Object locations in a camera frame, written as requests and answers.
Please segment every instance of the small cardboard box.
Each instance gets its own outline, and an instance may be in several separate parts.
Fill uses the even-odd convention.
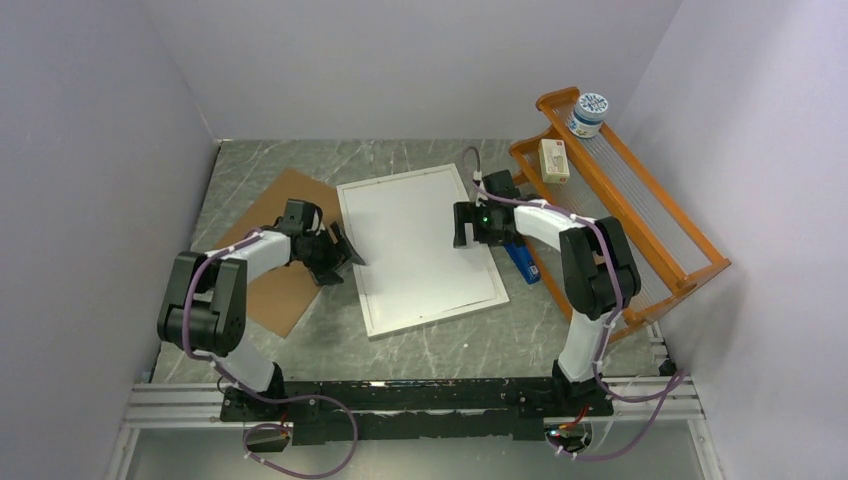
[[[568,157],[565,155],[565,143],[562,140],[540,140],[539,163],[543,182],[565,183],[568,180]]]

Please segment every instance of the gray marble table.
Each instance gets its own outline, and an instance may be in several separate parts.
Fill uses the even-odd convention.
[[[516,170],[508,140],[367,140],[224,142],[197,220],[192,248],[208,250],[286,167],[330,185],[457,163],[466,145],[480,148],[484,171]],[[539,246],[558,265],[556,252]],[[324,288],[288,338],[248,322],[247,337],[291,380],[480,378],[549,375],[568,324],[545,286],[527,285],[502,248],[492,249],[510,302],[438,324],[369,339],[353,274]],[[656,375],[645,331],[608,350],[605,373]],[[164,344],[153,381],[205,383],[217,374]]]

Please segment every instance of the orange wooden shelf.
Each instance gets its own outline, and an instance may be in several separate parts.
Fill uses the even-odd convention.
[[[593,139],[574,136],[566,125],[580,95],[576,87],[542,95],[536,102],[550,120],[544,133],[513,144],[509,151],[521,171],[516,184],[530,183],[548,202],[582,215],[617,217],[634,248],[642,293],[625,310],[619,340],[660,319],[678,303],[730,265],[657,180],[606,124]],[[571,167],[563,185],[543,183],[539,140],[562,139]],[[571,318],[563,288],[532,248],[542,280],[557,305]]]

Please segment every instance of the jar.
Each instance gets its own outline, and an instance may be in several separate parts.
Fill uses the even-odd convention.
[[[568,115],[568,129],[580,138],[592,138],[601,130],[609,112],[609,102],[597,93],[584,93]]]

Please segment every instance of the white wall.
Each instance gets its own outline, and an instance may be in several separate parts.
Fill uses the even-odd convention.
[[[145,0],[219,138],[520,138],[624,108],[680,0]]]
[[[846,8],[684,1],[617,125],[734,262],[662,322],[730,479],[848,475]]]
[[[0,65],[0,478],[100,478],[215,147],[137,0],[2,2]]]

